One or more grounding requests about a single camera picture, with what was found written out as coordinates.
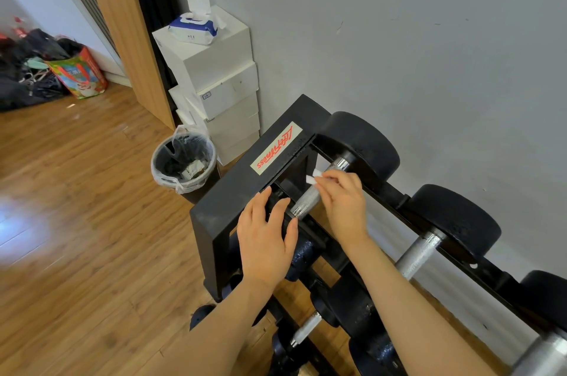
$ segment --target stack of white boxes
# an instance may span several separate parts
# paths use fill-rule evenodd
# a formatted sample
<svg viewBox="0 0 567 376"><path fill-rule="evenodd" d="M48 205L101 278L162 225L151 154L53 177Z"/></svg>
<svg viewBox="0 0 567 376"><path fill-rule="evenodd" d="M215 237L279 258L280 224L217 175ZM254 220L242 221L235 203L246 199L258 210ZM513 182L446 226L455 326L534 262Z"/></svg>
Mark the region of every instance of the stack of white boxes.
<svg viewBox="0 0 567 376"><path fill-rule="evenodd" d="M170 94L179 118L209 134L226 165L258 140L258 70L250 29L220 7L211 9L226 27L209 46L178 41L167 27L153 34L178 83Z"/></svg>

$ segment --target hand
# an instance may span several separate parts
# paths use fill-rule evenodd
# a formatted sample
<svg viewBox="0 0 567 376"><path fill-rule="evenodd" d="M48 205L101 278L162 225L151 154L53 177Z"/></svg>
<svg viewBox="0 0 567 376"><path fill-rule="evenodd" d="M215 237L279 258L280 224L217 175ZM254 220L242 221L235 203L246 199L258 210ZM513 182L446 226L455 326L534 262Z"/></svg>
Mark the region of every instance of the hand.
<svg viewBox="0 0 567 376"><path fill-rule="evenodd" d="M282 239L282 223L289 198L276 203L266 222L265 206L271 193L269 186L257 193L240 214L237 226L243 279L261 281L270 294L289 269L298 235L298 221L294 218L287 226L285 240Z"/></svg>
<svg viewBox="0 0 567 376"><path fill-rule="evenodd" d="M340 170L328 170L315 180L335 238L348 253L351 245L369 238L362 183L355 173Z"/></svg>

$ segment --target colorful shopping bag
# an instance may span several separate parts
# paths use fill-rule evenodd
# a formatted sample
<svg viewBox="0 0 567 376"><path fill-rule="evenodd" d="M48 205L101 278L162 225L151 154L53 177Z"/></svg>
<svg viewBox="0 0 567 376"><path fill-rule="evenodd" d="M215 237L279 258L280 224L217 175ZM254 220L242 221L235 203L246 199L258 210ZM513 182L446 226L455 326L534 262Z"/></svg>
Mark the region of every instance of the colorful shopping bag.
<svg viewBox="0 0 567 376"><path fill-rule="evenodd" d="M77 99L93 97L108 87L87 46L77 56L45 63Z"/></svg>

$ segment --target trash can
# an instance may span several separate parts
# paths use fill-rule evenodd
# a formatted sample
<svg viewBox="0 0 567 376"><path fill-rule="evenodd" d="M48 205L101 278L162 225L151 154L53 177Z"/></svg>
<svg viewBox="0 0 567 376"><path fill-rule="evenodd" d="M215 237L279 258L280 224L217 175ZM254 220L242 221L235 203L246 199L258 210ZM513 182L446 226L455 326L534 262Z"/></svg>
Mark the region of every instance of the trash can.
<svg viewBox="0 0 567 376"><path fill-rule="evenodd" d="M196 204L221 178L216 149L200 130L180 125L151 157L151 173L161 186L173 188Z"/></svg>

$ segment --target clear plastic trash bag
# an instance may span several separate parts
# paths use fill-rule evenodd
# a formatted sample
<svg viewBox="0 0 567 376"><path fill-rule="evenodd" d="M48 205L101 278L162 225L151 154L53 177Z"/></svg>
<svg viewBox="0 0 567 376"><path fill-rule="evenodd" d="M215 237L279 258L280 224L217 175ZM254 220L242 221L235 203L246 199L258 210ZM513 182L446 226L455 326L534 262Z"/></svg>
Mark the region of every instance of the clear plastic trash bag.
<svg viewBox="0 0 567 376"><path fill-rule="evenodd" d="M200 160L204 170L186 179L189 165ZM203 187L216 168L216 149L211 139L197 128L179 125L174 135L164 140L151 156L151 173L161 186L187 194Z"/></svg>

